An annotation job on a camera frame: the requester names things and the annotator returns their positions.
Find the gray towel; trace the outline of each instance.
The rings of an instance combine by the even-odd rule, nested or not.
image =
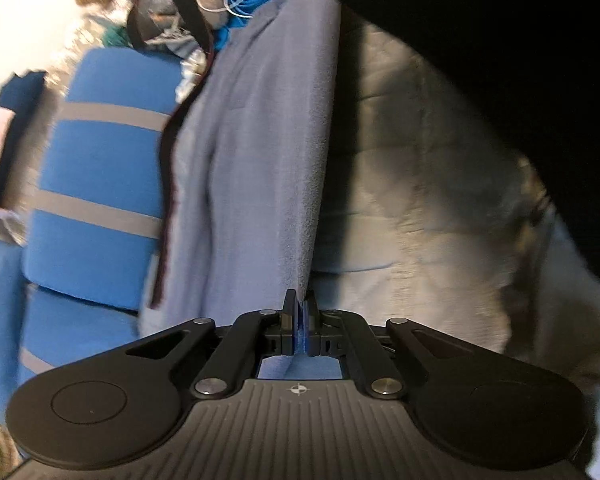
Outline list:
[[[336,0],[272,0],[232,32],[178,136],[165,293],[143,335],[304,295],[339,27]]]

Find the ribbed gray panel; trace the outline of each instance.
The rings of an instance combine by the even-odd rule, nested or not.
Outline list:
[[[308,388],[299,393],[297,386]],[[493,471],[439,450],[403,407],[362,396],[352,381],[245,382],[195,405],[161,448],[100,471],[30,461],[11,480],[585,480],[568,462]]]

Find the blue cushion with gray stripes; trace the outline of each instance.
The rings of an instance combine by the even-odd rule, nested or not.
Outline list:
[[[39,287],[27,304],[18,384],[137,338],[135,316]]]
[[[162,217],[157,147],[179,82],[177,59],[129,48],[84,57],[33,197],[33,283],[138,309]]]

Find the teal object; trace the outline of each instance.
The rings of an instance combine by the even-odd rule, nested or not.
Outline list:
[[[123,25],[111,25],[102,35],[104,46],[131,46],[131,40]]]

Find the white circular symbol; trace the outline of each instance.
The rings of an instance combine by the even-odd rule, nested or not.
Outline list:
[[[302,394],[305,394],[309,391],[310,388],[307,388],[306,386],[304,386],[304,384],[296,384],[295,386],[292,386],[291,388],[289,388],[289,391],[293,394],[296,394],[297,396],[300,396]]]

